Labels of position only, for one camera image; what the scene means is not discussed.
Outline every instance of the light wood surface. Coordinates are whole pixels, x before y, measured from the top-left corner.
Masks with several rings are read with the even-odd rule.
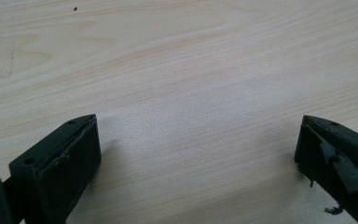
[[[0,0],[0,177],[93,113],[69,224],[355,223],[293,157],[304,114],[358,132],[358,1]]]

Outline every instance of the black plastic part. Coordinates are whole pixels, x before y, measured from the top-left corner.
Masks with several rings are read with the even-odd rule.
[[[0,217],[10,220],[0,223],[65,223],[100,163],[96,116],[65,122],[10,163],[0,181]]]
[[[318,182],[358,221],[358,133],[327,119],[304,116],[295,162],[298,170]]]

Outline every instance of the screw hole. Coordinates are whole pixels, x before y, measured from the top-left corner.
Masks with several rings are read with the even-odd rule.
[[[35,158],[28,158],[28,159],[26,159],[26,160],[24,161],[24,164],[25,164],[25,165],[30,165],[30,164],[34,163],[35,161],[36,161]]]

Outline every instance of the scratch on table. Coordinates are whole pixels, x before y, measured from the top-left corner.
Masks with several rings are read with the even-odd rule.
[[[0,16],[0,78],[9,78],[13,73],[14,62],[14,16],[17,11],[17,1],[1,1]]]

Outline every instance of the wood grain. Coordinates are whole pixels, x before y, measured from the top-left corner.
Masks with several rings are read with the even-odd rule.
[[[358,132],[358,0],[1,0],[0,177],[91,113],[67,223],[355,223],[293,157],[304,114]]]

